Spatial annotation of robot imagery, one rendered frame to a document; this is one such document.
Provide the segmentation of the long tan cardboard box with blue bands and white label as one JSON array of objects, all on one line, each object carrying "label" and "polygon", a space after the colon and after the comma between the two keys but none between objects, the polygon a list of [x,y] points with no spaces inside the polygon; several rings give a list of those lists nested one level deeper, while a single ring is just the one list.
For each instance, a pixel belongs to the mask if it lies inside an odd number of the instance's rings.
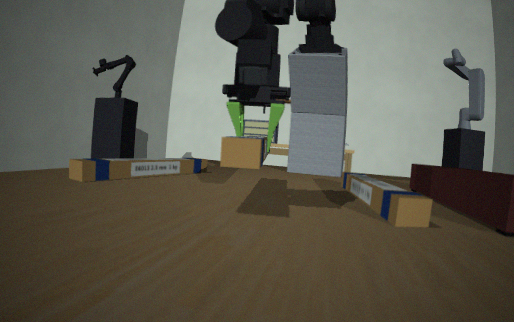
[{"label": "long tan cardboard box with blue bands and white label", "polygon": [[[184,160],[185,159],[185,160]],[[69,159],[69,178],[81,182],[207,172],[208,159]]]}]

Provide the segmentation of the brown cardboard box with blue bands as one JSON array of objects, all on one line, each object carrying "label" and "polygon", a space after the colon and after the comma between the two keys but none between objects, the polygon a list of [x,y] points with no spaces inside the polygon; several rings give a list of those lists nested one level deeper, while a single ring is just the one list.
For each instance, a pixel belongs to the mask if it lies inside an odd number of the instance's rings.
[{"label": "brown cardboard box with blue bands", "polygon": [[433,199],[361,173],[342,172],[341,186],[395,227],[429,227]]}]

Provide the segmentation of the brown rectangular box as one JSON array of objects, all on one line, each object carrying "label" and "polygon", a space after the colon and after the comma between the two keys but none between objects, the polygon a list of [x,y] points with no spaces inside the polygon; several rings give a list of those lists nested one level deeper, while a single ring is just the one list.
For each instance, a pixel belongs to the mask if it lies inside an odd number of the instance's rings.
[{"label": "brown rectangular box", "polygon": [[222,137],[220,167],[260,169],[269,152],[266,137]]}]

